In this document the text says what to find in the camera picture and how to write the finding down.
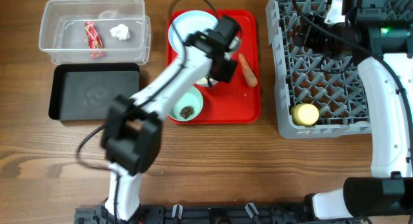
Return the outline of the red snack wrapper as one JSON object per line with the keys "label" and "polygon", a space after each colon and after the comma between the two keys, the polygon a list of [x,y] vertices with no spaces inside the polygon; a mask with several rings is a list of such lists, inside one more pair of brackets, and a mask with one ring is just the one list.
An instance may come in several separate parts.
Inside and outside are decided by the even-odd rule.
{"label": "red snack wrapper", "polygon": [[90,57],[92,59],[98,59],[98,58],[104,57],[105,56],[104,52],[96,51],[96,49],[103,48],[103,43],[100,39],[99,33],[97,32],[94,26],[93,21],[87,21],[85,23],[85,31],[86,31],[89,49],[92,49],[92,52],[90,53]]}

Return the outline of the green bowl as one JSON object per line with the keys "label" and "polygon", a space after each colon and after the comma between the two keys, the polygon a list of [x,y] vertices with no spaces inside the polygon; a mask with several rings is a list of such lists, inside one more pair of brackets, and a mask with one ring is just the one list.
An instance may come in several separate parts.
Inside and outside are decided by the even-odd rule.
{"label": "green bowl", "polygon": [[[203,109],[203,104],[204,104],[203,95],[196,87],[192,86],[172,107],[172,109],[168,113],[168,116],[170,119],[173,119],[174,121],[180,121],[180,122],[191,121],[201,113]],[[183,119],[179,115],[179,113],[181,109],[186,106],[194,107],[195,112],[188,119]]]}

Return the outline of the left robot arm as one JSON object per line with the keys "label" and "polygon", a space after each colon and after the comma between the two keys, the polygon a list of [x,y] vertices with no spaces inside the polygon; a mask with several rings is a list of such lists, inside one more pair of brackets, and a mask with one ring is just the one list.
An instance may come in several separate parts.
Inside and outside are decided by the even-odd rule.
{"label": "left robot arm", "polygon": [[146,88],[115,98],[101,140],[112,172],[104,206],[110,223],[129,221],[138,210],[141,177],[159,154],[163,121],[172,107],[203,77],[231,81],[237,67],[232,43],[240,32],[239,23],[223,15],[212,29],[190,34],[182,54]]}

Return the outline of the blue bowl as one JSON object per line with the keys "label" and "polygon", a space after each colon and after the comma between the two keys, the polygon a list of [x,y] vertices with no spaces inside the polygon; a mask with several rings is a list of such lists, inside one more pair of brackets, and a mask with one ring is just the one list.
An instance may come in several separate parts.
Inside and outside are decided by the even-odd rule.
{"label": "blue bowl", "polygon": [[196,81],[196,84],[201,87],[208,87],[211,88],[214,85],[218,84],[218,81],[212,79],[211,77],[202,77],[201,79]]}

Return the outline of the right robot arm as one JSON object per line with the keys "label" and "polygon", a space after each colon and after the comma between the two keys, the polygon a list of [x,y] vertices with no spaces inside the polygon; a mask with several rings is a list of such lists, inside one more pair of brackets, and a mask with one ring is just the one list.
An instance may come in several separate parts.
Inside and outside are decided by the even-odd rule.
{"label": "right robot arm", "polygon": [[367,96],[371,175],[314,194],[317,219],[412,215],[412,25],[387,19],[385,0],[326,0],[325,17],[301,14],[294,44],[332,59],[352,55]]}

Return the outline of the white tissue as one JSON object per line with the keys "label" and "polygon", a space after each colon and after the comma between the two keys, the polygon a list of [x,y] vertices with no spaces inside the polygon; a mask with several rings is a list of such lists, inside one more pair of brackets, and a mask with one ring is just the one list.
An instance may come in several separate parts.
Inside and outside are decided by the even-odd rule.
{"label": "white tissue", "polygon": [[130,38],[129,29],[124,24],[120,24],[118,26],[111,28],[110,34],[112,35],[112,37],[115,37],[121,41],[124,41]]}

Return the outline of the orange carrot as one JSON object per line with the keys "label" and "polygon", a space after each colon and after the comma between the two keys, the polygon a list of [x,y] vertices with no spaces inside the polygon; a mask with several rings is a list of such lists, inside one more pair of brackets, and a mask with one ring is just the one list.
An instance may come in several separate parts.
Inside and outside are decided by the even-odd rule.
{"label": "orange carrot", "polygon": [[250,65],[248,64],[246,58],[243,54],[238,54],[239,62],[241,63],[241,67],[243,69],[243,74],[245,77],[245,81],[249,87],[256,87],[258,84],[258,79],[253,73]]}

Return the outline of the yellow plastic cup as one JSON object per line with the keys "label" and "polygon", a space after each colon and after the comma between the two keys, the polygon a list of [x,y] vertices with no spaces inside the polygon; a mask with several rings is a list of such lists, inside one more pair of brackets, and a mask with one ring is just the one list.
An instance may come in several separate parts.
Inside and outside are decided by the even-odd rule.
{"label": "yellow plastic cup", "polygon": [[292,107],[291,116],[295,125],[310,127],[319,119],[319,110],[313,104],[302,103]]}

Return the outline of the dark brown food scrap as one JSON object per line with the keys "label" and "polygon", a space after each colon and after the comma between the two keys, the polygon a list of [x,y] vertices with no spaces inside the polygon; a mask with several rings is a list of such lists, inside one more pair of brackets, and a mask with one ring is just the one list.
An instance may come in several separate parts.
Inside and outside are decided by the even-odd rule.
{"label": "dark brown food scrap", "polygon": [[181,109],[179,115],[183,118],[183,119],[188,119],[190,116],[192,116],[194,114],[194,107],[192,106],[186,106],[184,108]]}

